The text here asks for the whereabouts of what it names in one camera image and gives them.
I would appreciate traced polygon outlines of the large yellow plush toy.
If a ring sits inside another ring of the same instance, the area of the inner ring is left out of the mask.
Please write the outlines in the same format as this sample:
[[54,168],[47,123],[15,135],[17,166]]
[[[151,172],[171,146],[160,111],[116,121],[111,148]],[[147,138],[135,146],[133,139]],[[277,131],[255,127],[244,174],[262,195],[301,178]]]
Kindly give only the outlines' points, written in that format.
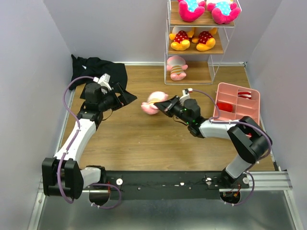
[[196,44],[198,51],[207,51],[212,49],[215,44],[214,35],[217,33],[217,27],[196,27],[192,37],[192,43]]

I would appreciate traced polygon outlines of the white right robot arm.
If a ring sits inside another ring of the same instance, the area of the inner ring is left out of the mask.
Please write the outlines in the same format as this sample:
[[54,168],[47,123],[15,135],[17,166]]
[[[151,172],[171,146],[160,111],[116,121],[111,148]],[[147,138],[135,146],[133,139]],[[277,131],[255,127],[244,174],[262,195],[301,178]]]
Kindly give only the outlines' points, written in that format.
[[182,101],[178,96],[154,105],[166,116],[179,118],[188,126],[190,134],[197,138],[232,141],[237,156],[222,170],[220,176],[221,184],[227,188],[237,184],[245,171],[271,151],[272,139],[249,116],[230,121],[207,119],[201,115],[201,108],[195,99]]

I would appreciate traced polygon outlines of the pink pig plush striped shirt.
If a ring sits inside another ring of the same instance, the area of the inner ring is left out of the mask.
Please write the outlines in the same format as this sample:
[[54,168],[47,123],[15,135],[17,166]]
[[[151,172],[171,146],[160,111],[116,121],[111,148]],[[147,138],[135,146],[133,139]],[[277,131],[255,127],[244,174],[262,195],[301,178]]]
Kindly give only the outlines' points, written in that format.
[[170,72],[173,81],[181,81],[186,77],[185,71],[188,69],[186,61],[181,56],[171,56],[166,61],[166,70]]

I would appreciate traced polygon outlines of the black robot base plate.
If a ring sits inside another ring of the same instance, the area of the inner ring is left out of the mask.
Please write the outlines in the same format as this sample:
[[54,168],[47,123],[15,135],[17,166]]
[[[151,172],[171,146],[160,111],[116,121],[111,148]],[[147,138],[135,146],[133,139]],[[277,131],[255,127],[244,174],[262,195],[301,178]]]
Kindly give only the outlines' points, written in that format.
[[221,171],[107,171],[106,182],[86,186],[115,200],[219,199],[222,191],[249,188],[246,174],[227,182]]

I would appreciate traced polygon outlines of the white plush blue dress back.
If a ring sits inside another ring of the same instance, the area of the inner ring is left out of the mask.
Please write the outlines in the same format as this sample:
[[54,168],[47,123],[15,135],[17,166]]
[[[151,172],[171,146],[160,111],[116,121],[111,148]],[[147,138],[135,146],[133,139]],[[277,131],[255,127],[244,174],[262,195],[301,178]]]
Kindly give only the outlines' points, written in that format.
[[233,0],[207,0],[206,8],[217,24],[230,24],[241,13],[241,8]]

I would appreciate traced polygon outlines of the white plush blue dress front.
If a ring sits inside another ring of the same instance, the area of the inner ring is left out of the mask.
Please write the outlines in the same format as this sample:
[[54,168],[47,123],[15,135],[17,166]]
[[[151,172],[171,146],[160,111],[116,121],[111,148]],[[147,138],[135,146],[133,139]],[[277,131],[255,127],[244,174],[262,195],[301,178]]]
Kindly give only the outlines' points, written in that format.
[[178,13],[185,22],[193,22],[201,17],[205,12],[204,0],[179,0]]

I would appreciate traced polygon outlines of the small yellow plush toy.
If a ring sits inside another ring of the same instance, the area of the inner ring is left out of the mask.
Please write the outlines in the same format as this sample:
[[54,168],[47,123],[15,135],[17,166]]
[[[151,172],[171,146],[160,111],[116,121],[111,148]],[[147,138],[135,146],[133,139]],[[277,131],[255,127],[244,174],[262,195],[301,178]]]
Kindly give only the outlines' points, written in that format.
[[190,39],[194,35],[194,27],[174,26],[169,34],[171,48],[176,51],[184,51],[190,47]]

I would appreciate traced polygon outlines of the white plush blue dress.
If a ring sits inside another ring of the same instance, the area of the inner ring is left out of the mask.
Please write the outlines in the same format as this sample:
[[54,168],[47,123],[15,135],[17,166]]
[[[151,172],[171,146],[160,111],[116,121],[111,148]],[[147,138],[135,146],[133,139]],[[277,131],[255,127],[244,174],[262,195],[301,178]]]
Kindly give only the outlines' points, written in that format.
[[206,8],[217,24],[230,24],[241,13],[241,8],[233,0],[207,0]]
[[179,0],[178,13],[185,22],[193,22],[201,17],[205,12],[204,0]]

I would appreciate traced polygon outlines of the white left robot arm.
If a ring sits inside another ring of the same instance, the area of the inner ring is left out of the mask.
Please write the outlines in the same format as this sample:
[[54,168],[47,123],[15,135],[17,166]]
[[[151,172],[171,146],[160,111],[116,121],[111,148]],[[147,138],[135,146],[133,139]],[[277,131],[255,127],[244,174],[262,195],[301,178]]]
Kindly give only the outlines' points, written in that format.
[[84,102],[74,116],[74,128],[61,149],[52,158],[42,162],[43,190],[46,196],[61,196],[72,203],[84,188],[92,185],[102,189],[106,172],[102,166],[80,169],[83,151],[103,121],[103,113],[118,110],[137,99],[119,83],[108,87],[106,82],[92,82],[84,88]]

